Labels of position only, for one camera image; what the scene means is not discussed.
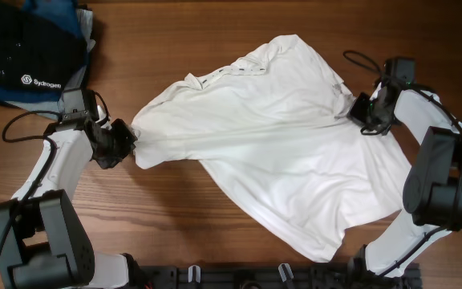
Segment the white polo shirt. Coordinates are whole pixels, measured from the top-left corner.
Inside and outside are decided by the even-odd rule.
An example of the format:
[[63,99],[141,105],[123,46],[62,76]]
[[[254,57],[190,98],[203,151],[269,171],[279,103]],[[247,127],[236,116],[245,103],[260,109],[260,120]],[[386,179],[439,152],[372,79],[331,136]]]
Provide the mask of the white polo shirt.
[[396,139],[364,136],[354,97],[297,35],[280,35],[230,65],[187,75],[132,120],[136,164],[201,163],[240,209],[315,262],[347,229],[402,207],[410,169]]

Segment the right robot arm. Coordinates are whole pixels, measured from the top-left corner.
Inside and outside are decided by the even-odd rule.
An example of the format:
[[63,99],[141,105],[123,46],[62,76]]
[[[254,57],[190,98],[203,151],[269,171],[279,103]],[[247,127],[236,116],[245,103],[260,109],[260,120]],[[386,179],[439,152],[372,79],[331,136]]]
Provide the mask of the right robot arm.
[[347,116],[364,136],[387,135],[405,125],[419,144],[403,184],[403,208],[392,224],[346,265],[349,288],[404,288],[407,270],[430,245],[462,230],[462,123],[436,91],[415,80],[415,60],[387,59],[379,66],[358,51],[353,64],[378,76],[375,92],[361,94]]

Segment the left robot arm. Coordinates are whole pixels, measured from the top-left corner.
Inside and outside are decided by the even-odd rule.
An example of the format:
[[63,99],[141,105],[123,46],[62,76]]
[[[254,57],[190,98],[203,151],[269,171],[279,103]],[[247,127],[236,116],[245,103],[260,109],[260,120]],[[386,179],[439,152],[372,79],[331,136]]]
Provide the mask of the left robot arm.
[[90,161],[118,165],[136,136],[111,120],[98,92],[63,93],[64,110],[38,136],[43,151],[23,186],[0,202],[0,285],[6,288],[139,288],[146,275],[129,254],[104,254],[71,203]]

